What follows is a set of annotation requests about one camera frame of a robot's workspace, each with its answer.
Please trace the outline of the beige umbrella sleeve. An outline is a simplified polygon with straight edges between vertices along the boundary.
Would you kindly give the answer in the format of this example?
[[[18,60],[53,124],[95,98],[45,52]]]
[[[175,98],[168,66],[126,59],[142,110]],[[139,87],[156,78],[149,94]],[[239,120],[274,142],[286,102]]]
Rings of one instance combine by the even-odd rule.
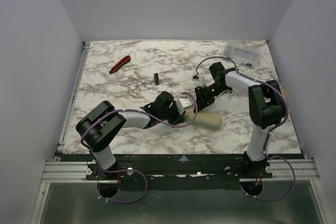
[[[217,130],[222,124],[222,116],[216,113],[200,111],[192,124],[209,130]]]

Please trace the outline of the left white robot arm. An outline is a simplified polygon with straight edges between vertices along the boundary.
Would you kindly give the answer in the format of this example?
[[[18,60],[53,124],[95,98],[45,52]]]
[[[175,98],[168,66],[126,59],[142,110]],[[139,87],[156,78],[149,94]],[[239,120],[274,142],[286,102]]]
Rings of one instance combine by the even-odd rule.
[[[162,122],[176,126],[185,122],[184,114],[183,105],[163,91],[138,110],[116,109],[109,101],[102,101],[77,123],[76,131],[99,166],[103,170],[113,170],[116,158],[110,143],[121,129],[149,129]]]

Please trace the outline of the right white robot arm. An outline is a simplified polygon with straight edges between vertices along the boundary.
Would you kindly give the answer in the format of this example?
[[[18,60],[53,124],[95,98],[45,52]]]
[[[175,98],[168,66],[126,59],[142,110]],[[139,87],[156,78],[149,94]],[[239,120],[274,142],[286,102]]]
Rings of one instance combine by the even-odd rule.
[[[249,116],[254,126],[249,146],[242,157],[241,171],[249,174],[267,163],[271,133],[282,119],[288,117],[279,83],[253,79],[237,68],[226,69],[221,62],[212,64],[209,71],[214,82],[209,86],[200,83],[195,88],[199,111],[212,105],[215,97],[226,91],[237,90],[248,98]]]

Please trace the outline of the black pin header strip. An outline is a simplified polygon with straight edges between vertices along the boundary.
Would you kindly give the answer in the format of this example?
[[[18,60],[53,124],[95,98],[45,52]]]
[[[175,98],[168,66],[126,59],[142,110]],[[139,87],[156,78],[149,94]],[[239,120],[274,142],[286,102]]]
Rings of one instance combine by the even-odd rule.
[[[155,74],[154,74],[154,83],[155,83],[155,85],[157,85],[157,86],[160,84],[158,73],[155,73]]]

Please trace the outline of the clear plastic parts box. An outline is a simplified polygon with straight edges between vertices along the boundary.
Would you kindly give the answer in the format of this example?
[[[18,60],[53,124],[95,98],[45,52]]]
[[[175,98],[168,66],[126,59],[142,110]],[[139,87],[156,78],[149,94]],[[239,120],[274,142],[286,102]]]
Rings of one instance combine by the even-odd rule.
[[[261,50],[240,41],[229,40],[224,49],[224,56],[232,59],[236,65],[256,68],[259,64]]]

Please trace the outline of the red black utility knife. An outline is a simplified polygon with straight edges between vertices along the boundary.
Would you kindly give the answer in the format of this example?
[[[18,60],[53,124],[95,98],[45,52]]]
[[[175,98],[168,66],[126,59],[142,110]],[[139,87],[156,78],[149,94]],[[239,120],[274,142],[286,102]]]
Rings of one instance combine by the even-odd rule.
[[[130,55],[123,57],[118,63],[116,63],[109,71],[110,74],[118,72],[124,65],[131,61]]]

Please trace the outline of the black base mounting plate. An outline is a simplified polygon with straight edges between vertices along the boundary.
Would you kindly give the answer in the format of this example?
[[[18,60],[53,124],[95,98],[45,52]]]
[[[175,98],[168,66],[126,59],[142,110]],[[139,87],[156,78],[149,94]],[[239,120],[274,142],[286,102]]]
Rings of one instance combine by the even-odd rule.
[[[117,154],[112,170],[100,170],[90,155],[55,153],[61,162],[84,162],[85,180],[103,193],[147,190],[239,190],[240,179],[262,182],[271,178],[270,165],[250,165],[242,154]]]

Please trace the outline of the aluminium extrusion frame rail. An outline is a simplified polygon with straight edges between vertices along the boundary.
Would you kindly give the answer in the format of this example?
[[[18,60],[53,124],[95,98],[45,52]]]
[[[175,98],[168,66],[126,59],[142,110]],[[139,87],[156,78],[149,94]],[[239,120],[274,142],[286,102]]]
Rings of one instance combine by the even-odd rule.
[[[41,178],[42,183],[84,183],[86,162],[47,162]]]

